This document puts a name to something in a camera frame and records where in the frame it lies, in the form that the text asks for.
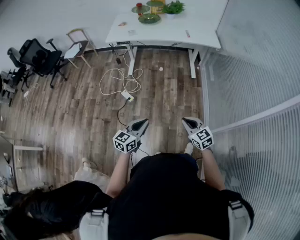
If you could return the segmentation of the slim black office chair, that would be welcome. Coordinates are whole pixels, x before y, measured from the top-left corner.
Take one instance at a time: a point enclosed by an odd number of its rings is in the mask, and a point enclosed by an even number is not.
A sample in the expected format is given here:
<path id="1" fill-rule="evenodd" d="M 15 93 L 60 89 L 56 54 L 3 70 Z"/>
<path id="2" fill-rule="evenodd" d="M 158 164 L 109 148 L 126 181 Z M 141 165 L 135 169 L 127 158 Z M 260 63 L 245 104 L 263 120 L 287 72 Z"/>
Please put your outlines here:
<path id="1" fill-rule="evenodd" d="M 13 86 L 17 86 L 19 82 L 22 82 L 21 91 L 24 92 L 24 85 L 28 88 L 27 80 L 30 72 L 27 69 L 27 66 L 17 59 L 15 52 L 15 49 L 12 47 L 7 51 L 7 55 L 11 59 L 14 66 L 17 68 L 17 71 L 15 69 L 13 70 L 13 72 L 10 70 L 8 76 L 11 75 Z"/>

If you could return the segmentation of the white power strip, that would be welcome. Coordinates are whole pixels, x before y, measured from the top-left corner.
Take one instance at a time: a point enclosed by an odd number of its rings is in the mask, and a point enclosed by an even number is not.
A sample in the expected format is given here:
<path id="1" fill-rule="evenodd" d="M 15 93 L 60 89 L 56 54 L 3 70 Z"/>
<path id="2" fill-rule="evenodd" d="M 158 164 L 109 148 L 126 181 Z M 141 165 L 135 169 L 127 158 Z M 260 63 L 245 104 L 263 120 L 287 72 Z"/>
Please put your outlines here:
<path id="1" fill-rule="evenodd" d="M 132 102 L 134 100 L 134 97 L 126 90 L 122 91 L 121 95 L 129 102 Z"/>

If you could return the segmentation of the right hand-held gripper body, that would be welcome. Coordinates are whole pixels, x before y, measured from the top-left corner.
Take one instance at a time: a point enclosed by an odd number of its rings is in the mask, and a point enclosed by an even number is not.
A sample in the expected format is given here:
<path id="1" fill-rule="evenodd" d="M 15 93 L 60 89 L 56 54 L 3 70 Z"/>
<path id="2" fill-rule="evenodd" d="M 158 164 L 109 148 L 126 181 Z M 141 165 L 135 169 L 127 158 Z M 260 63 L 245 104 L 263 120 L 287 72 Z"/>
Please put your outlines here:
<path id="1" fill-rule="evenodd" d="M 214 144 L 213 135 L 209 127 L 204 127 L 188 136 L 191 143 L 200 150 L 205 150 Z"/>

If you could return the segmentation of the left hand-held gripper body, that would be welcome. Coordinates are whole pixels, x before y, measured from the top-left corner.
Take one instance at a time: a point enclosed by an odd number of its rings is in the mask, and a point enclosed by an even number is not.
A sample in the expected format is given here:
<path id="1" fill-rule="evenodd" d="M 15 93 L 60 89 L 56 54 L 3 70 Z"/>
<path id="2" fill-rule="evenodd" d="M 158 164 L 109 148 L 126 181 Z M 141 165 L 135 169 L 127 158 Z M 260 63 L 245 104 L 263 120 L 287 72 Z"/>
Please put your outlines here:
<path id="1" fill-rule="evenodd" d="M 141 145 L 141 130 L 133 130 L 125 127 L 113 137 L 113 144 L 115 149 L 122 153 L 136 152 Z"/>

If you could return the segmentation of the white side table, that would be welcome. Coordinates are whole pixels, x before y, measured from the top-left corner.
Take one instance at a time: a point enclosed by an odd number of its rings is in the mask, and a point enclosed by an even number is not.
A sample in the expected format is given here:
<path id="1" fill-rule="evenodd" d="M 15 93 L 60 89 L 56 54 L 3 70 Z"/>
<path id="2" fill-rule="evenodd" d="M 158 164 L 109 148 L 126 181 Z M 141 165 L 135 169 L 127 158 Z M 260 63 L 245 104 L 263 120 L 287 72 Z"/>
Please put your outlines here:
<path id="1" fill-rule="evenodd" d="M 0 178 L 4 183 L 17 192 L 30 191 L 33 188 L 44 187 L 44 182 L 37 182 L 31 185 L 22 186 L 17 179 L 16 151 L 43 151 L 42 147 L 19 146 L 10 143 L 0 135 Z"/>

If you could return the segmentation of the white desk leg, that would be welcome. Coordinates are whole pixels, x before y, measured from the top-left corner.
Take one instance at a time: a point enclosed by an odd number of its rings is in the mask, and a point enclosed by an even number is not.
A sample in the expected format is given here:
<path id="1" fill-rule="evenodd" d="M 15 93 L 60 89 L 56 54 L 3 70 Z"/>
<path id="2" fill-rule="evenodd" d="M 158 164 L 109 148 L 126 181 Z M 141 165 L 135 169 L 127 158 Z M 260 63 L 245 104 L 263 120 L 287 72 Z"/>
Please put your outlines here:
<path id="1" fill-rule="evenodd" d="M 195 60 L 198 56 L 199 53 L 199 48 L 195 49 L 188 49 L 188 54 L 189 54 L 189 64 L 190 64 L 190 71 L 191 71 L 191 78 L 195 79 L 196 78 L 196 73 L 195 73 Z"/>
<path id="2" fill-rule="evenodd" d="M 129 68 L 128 68 L 128 74 L 132 75 L 133 71 L 134 71 L 134 64 L 135 64 L 137 46 L 133 47 L 131 44 L 128 44 L 127 45 L 127 51 L 129 53 L 129 57 L 130 57 L 130 64 L 129 64 Z"/>

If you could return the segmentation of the person's black clothing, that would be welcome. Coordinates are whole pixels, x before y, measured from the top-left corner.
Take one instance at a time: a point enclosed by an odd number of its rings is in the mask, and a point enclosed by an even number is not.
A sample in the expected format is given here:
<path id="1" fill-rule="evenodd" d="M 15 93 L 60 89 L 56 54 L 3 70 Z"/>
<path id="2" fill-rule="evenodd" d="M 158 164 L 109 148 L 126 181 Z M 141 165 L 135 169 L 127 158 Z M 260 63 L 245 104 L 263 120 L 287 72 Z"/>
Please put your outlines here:
<path id="1" fill-rule="evenodd" d="M 109 240 L 154 240 L 191 233 L 229 240 L 236 215 L 253 226 L 242 196 L 201 181 L 190 156 L 162 153 L 141 159 L 107 208 Z"/>

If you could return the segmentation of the white papers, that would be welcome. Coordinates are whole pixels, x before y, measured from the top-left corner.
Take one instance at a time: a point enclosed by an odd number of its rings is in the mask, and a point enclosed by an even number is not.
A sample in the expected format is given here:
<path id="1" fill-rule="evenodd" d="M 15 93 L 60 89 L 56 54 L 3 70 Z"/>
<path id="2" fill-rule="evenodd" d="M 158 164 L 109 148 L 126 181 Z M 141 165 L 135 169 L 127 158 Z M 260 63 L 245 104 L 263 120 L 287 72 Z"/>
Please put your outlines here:
<path id="1" fill-rule="evenodd" d="M 72 59 L 74 58 L 80 51 L 80 48 L 82 47 L 81 43 L 77 43 L 72 45 L 65 53 L 64 58 L 65 59 Z"/>

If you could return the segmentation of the person's right forearm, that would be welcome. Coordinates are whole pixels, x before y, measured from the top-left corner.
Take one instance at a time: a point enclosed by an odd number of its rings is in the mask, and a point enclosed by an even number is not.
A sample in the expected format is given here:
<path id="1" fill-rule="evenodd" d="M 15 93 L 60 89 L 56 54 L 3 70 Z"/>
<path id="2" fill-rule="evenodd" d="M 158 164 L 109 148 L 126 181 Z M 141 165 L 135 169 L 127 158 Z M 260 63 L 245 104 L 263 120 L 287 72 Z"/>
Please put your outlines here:
<path id="1" fill-rule="evenodd" d="M 223 181 L 221 171 L 210 149 L 202 151 L 202 163 L 205 182 L 219 191 L 225 190 L 225 183 Z"/>

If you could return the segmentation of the person's left forearm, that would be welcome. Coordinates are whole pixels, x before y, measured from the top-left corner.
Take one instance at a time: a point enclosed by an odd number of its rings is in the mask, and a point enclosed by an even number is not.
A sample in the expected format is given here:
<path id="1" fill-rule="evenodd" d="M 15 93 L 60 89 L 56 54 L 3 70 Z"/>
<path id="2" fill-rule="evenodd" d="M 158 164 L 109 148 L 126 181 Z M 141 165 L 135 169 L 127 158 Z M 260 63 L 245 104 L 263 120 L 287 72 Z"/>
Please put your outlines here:
<path id="1" fill-rule="evenodd" d="M 117 197 L 128 182 L 129 160 L 131 153 L 121 153 L 108 183 L 106 194 Z"/>

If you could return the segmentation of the large black office chair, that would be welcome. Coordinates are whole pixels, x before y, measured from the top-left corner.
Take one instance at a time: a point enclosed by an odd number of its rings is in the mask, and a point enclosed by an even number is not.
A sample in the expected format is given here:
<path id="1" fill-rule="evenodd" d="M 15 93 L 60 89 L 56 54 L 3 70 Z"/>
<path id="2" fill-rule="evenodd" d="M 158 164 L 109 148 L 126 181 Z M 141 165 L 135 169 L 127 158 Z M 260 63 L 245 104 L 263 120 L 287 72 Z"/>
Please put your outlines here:
<path id="1" fill-rule="evenodd" d="M 43 47 L 37 39 L 28 39 L 19 50 L 20 62 L 31 66 L 32 72 L 41 76 L 52 76 L 50 87 L 53 88 L 53 80 L 59 74 L 64 81 L 67 78 L 62 74 L 61 68 L 67 65 L 62 57 L 62 51 L 58 50 L 53 44 L 53 39 L 49 39 L 47 44 L 50 44 L 54 50 L 50 51 Z"/>

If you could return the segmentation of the green potted plant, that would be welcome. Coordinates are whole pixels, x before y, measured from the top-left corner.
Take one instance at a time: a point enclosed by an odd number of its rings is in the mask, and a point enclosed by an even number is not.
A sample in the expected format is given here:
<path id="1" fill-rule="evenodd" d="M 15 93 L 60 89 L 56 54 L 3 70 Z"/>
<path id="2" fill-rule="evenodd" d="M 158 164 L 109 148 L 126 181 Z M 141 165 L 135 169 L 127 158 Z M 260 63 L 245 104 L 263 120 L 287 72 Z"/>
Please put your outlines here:
<path id="1" fill-rule="evenodd" d="M 163 6 L 163 13 L 169 19 L 174 19 L 176 15 L 182 13 L 185 10 L 185 4 L 179 0 L 171 1 L 171 3 Z"/>

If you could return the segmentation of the wooden chair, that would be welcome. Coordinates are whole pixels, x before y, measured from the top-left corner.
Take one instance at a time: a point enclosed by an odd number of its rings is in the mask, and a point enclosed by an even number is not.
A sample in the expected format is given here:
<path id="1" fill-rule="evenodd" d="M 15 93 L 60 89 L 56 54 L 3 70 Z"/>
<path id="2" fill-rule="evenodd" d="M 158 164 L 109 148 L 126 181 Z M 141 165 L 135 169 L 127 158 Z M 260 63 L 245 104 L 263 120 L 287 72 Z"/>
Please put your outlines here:
<path id="1" fill-rule="evenodd" d="M 76 33 L 80 32 L 83 36 L 84 36 L 84 40 L 74 40 L 74 38 L 72 37 L 73 35 L 75 36 Z M 75 63 L 74 63 L 74 59 L 75 58 L 81 58 L 85 64 L 89 67 L 89 68 L 92 68 L 91 65 L 88 63 L 88 61 L 86 60 L 84 54 L 85 52 L 88 50 L 88 49 L 91 49 L 97 56 L 98 56 L 98 53 L 94 47 L 94 45 L 92 44 L 92 42 L 90 41 L 90 39 L 88 38 L 88 36 L 86 35 L 86 33 L 84 32 L 83 29 L 80 29 L 80 28 L 77 28 L 77 29 L 73 29 L 71 31 L 69 31 L 67 34 L 66 34 L 70 40 L 72 41 L 72 45 L 74 44 L 77 44 L 77 43 L 81 43 L 82 47 L 80 48 L 80 51 L 79 53 L 72 59 L 67 59 L 75 68 L 79 68 Z"/>

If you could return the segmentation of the green glass tiered plates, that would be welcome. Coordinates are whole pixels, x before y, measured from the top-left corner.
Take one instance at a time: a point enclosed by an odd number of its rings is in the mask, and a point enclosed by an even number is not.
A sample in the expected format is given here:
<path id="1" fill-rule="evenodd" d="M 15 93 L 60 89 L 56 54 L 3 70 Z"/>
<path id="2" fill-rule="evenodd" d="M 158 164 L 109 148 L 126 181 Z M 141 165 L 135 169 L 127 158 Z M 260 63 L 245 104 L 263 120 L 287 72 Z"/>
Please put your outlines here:
<path id="1" fill-rule="evenodd" d="M 157 23 L 161 20 L 161 17 L 157 14 L 152 14 L 150 11 L 151 6 L 161 6 L 165 5 L 163 1 L 161 0 L 149 0 L 144 5 L 142 4 L 141 8 L 138 8 L 137 6 L 133 7 L 131 11 L 135 14 L 138 14 L 138 21 L 142 24 L 153 24 Z"/>

